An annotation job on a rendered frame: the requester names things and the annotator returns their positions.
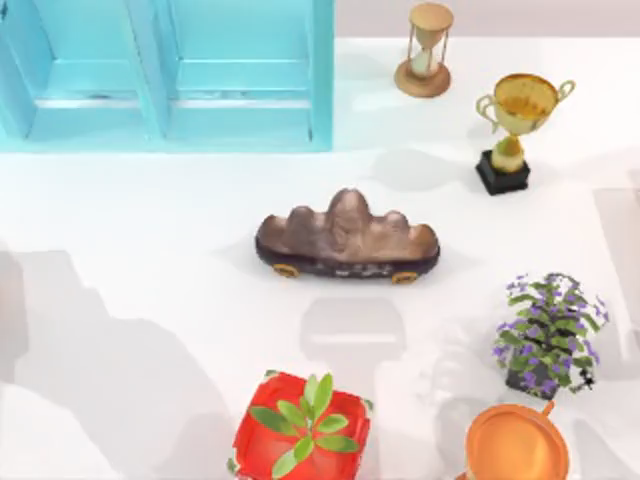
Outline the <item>brown mountain-shaped ornament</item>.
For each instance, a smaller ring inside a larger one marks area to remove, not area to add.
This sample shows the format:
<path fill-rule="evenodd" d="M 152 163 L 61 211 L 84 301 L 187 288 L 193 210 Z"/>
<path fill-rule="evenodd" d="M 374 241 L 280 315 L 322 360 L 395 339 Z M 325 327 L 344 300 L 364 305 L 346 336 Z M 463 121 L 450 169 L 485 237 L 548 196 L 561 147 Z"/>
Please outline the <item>brown mountain-shaped ornament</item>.
<path fill-rule="evenodd" d="M 279 275 L 389 278 L 410 284 L 437 264 L 441 246 L 433 228 L 411 224 L 396 210 L 371 212 L 357 189 L 343 188 L 326 211 L 301 205 L 288 216 L 267 216 L 254 237 L 258 257 Z"/>

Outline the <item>red plant pot green leaves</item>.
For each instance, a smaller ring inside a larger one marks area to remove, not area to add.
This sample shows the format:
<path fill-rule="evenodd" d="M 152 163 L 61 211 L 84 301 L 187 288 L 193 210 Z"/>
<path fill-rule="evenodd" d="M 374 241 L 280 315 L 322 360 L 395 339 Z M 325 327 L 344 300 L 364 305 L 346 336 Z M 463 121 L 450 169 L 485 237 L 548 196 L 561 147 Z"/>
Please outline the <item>red plant pot green leaves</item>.
<path fill-rule="evenodd" d="M 373 403 L 336 391 L 329 373 L 268 370 L 242 418 L 226 466 L 235 480 L 356 480 Z"/>

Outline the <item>wooden hourglass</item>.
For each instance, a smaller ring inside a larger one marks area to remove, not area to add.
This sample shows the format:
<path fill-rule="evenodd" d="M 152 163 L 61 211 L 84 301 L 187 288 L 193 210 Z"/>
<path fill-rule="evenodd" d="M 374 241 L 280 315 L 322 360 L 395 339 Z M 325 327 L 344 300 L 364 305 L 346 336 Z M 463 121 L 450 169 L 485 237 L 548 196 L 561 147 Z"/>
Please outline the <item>wooden hourglass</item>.
<path fill-rule="evenodd" d="M 410 10 L 406 59 L 394 74 L 399 90 L 415 98 L 433 98 L 449 89 L 445 57 L 453 22 L 452 11 L 440 3 L 423 2 Z"/>

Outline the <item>light blue rack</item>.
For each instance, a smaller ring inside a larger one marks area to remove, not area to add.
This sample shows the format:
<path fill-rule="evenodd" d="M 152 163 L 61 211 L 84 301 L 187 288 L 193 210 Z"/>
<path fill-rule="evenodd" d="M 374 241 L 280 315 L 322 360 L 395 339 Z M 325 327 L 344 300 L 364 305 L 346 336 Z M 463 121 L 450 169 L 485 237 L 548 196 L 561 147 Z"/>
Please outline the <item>light blue rack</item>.
<path fill-rule="evenodd" d="M 0 152 L 327 151 L 335 0 L 0 0 Z"/>

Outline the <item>gold trophy black base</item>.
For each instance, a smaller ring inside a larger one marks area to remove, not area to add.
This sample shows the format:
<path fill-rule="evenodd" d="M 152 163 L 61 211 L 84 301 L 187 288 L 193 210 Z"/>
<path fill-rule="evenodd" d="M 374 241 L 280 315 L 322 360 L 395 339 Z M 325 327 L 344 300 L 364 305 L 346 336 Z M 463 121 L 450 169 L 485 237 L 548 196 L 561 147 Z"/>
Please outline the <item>gold trophy black base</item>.
<path fill-rule="evenodd" d="M 476 101 L 476 112 L 496 132 L 506 136 L 491 150 L 485 150 L 476 165 L 488 194 L 494 196 L 528 187 L 530 168 L 524 157 L 520 137 L 540 129 L 552 112 L 576 88 L 566 80 L 559 86 L 534 74 L 514 73 L 501 78 L 494 92 Z"/>

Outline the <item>purple flower plant pot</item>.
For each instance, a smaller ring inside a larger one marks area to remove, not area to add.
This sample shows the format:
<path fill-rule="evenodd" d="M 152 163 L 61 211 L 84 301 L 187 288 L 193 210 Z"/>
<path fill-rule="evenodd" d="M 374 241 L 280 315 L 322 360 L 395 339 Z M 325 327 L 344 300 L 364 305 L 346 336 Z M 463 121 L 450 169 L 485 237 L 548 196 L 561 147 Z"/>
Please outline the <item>purple flower plant pot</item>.
<path fill-rule="evenodd" d="M 610 322 L 604 300 L 588 299 L 580 281 L 560 272 L 518 275 L 506 293 L 515 317 L 496 328 L 492 348 L 506 385 L 543 400 L 592 389 L 600 364 L 592 337 Z"/>

